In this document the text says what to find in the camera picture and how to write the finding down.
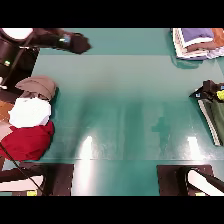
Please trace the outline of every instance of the teal tabletop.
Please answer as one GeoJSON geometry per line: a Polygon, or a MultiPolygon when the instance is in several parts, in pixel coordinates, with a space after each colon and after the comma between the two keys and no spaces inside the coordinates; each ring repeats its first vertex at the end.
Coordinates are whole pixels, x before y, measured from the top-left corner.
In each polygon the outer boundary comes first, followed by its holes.
{"type": "Polygon", "coordinates": [[[167,28],[67,30],[93,48],[42,49],[33,76],[59,87],[40,161],[74,163],[72,195],[159,195],[158,164],[211,164],[224,180],[224,148],[189,98],[204,80],[223,82],[223,58],[177,66],[167,28]]]}

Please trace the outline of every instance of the orange cloth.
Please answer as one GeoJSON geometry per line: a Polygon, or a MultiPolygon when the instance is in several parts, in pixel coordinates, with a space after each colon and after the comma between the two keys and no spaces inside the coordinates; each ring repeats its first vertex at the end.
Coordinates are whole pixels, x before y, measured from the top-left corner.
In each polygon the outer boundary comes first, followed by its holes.
{"type": "Polygon", "coordinates": [[[224,46],[224,33],[223,28],[211,28],[214,33],[214,42],[216,47],[224,46]]]}

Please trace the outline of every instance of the pile of clothes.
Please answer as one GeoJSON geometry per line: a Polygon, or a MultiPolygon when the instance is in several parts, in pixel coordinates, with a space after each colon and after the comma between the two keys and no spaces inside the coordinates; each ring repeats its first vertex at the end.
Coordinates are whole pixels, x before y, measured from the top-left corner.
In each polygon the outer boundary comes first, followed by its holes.
{"type": "MultiPolygon", "coordinates": [[[[34,76],[20,81],[16,87],[24,92],[15,105],[2,103],[0,108],[0,115],[4,113],[0,132],[5,135],[0,136],[1,144],[14,160],[39,160],[54,134],[50,101],[57,85],[47,76],[34,76]]],[[[10,159],[1,148],[0,154],[10,159]]]]}
{"type": "Polygon", "coordinates": [[[214,144],[224,145],[224,83],[216,84],[212,80],[203,82],[198,90],[190,95],[198,100],[212,133],[214,144]]]}
{"type": "Polygon", "coordinates": [[[224,56],[224,28],[171,28],[177,58],[206,60],[224,56]]]}

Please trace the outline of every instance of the yellow tag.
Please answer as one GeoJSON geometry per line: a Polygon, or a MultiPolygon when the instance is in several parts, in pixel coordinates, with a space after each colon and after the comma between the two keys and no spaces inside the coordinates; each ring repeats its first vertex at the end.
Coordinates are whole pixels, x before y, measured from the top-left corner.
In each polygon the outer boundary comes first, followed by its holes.
{"type": "Polygon", "coordinates": [[[217,91],[217,96],[220,100],[224,100],[224,90],[217,91]]]}
{"type": "Polygon", "coordinates": [[[37,196],[37,190],[36,191],[27,191],[27,196],[37,196]]]}
{"type": "Polygon", "coordinates": [[[195,193],[196,196],[205,196],[205,193],[204,192],[198,192],[198,193],[195,193]]]}

